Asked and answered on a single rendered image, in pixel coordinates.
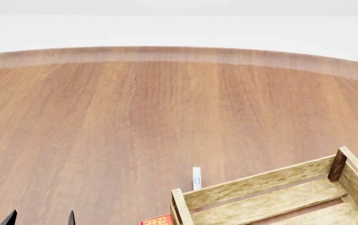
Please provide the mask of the wooden slatted tray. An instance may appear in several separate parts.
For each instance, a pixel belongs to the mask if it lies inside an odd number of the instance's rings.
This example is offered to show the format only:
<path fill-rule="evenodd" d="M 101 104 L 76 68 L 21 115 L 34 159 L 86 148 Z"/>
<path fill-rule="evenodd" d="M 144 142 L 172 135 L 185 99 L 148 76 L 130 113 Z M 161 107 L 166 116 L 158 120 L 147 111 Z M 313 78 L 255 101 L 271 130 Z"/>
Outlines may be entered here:
<path fill-rule="evenodd" d="M 173 225 L 248 225 L 340 199 L 334 206 L 272 225 L 358 225 L 358 158 L 335 155 L 197 191 L 171 191 Z"/>

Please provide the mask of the red printed box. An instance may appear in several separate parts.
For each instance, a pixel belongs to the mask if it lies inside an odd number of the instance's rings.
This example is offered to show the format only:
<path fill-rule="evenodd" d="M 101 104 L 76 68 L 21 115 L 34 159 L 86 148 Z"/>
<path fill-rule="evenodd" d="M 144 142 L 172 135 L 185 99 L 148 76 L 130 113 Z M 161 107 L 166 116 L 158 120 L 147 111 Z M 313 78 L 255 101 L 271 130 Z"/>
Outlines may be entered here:
<path fill-rule="evenodd" d="M 173 221 L 170 214 L 161 215 L 146 219 L 141 222 L 141 225 L 173 225 Z"/>

